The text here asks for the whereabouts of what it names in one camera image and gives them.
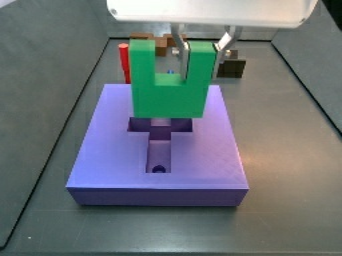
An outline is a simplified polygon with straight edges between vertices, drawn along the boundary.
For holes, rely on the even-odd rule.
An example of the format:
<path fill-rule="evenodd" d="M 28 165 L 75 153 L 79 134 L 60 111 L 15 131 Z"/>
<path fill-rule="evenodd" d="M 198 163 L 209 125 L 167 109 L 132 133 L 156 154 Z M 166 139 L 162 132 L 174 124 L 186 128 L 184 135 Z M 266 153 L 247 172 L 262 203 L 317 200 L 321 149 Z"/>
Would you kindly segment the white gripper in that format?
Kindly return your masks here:
<path fill-rule="evenodd" d="M 172 23 L 180 77 L 186 80 L 190 45 L 182 36 L 183 24 L 230 25 L 214 44 L 213 77 L 217 78 L 226 51 L 241 37 L 241 26 L 297 28 L 310 17 L 317 3 L 318 0 L 107 0 L 107 9 L 118 21 Z"/>

